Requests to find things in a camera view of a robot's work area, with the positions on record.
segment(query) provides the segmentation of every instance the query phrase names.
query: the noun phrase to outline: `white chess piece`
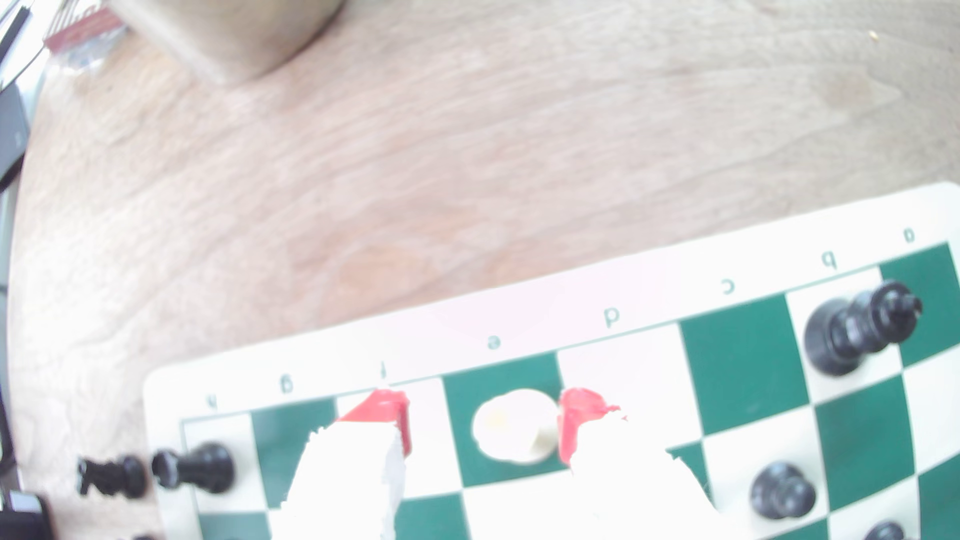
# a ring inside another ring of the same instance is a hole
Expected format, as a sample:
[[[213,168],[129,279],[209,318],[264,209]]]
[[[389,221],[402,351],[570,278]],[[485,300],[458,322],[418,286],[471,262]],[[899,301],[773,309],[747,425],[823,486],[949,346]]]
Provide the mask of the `white chess piece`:
[[[492,459],[526,465],[546,459],[557,448],[557,403],[543,392],[514,390],[480,405],[472,433]]]
[[[394,540],[406,468],[390,423],[336,422],[310,435],[274,540]]]

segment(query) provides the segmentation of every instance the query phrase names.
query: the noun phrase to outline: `chess piece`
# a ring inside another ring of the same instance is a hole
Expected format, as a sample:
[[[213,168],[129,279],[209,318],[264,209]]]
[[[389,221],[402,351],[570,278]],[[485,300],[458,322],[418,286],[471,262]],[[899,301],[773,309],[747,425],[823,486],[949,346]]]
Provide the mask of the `chess piece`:
[[[218,443],[203,443],[184,456],[161,450],[154,454],[151,469],[157,483],[167,489],[192,483],[210,493],[223,493],[233,485],[233,458]]]
[[[754,480],[750,504],[763,517],[772,520],[799,518],[817,501],[817,492],[800,469],[785,461],[768,465]]]
[[[901,343],[917,328],[924,305],[903,283],[883,282],[852,301],[835,298],[818,307],[804,331],[804,347],[820,371],[834,376],[856,369],[867,353]]]
[[[492,459],[537,463],[557,448],[558,414],[556,402],[543,392],[514,390],[480,405],[473,415],[473,439]]]
[[[104,495],[113,496],[122,491],[127,499],[139,499],[147,491],[146,478],[146,468],[132,455],[104,464],[85,457],[77,459],[77,492],[84,496],[92,485]]]
[[[906,535],[900,524],[892,521],[885,521],[876,524],[870,529],[863,540],[903,540]]]
[[[569,465],[573,453],[577,451],[577,432],[586,422],[600,420],[608,414],[620,410],[620,405],[607,405],[600,394],[586,388],[567,388],[560,396],[560,418],[558,430],[560,442],[558,451],[560,461]]]

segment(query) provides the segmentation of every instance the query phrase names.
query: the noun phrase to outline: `white pawn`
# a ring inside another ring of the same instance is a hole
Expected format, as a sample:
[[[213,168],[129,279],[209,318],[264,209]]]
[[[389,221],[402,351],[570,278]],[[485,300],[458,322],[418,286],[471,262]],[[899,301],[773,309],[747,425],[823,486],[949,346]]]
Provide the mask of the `white pawn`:
[[[473,439],[492,459],[528,465],[557,448],[557,403],[538,390],[521,388],[492,398],[473,415]]]

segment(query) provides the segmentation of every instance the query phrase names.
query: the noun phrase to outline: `wooden table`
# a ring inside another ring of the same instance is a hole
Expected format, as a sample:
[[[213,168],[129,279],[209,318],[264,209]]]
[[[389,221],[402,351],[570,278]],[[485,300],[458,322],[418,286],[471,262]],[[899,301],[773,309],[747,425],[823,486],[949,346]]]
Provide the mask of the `wooden table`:
[[[16,218],[12,424],[60,539],[161,537],[153,369],[960,178],[960,4],[349,0],[253,83],[130,36],[52,72]]]

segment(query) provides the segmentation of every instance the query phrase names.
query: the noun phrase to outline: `black pawn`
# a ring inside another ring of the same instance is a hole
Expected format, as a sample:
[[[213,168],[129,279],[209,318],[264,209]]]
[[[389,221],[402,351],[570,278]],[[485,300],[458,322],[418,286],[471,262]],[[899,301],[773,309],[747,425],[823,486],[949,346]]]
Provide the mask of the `black pawn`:
[[[210,493],[223,493],[233,485],[233,458],[223,445],[203,443],[184,456],[161,450],[151,463],[157,483],[174,489],[182,483]]]
[[[871,528],[863,540],[903,540],[905,537],[906,535],[903,533],[900,524],[885,521]]]
[[[767,465],[750,489],[750,504],[763,517],[772,520],[799,518],[817,501],[813,484],[800,469],[785,461]]]

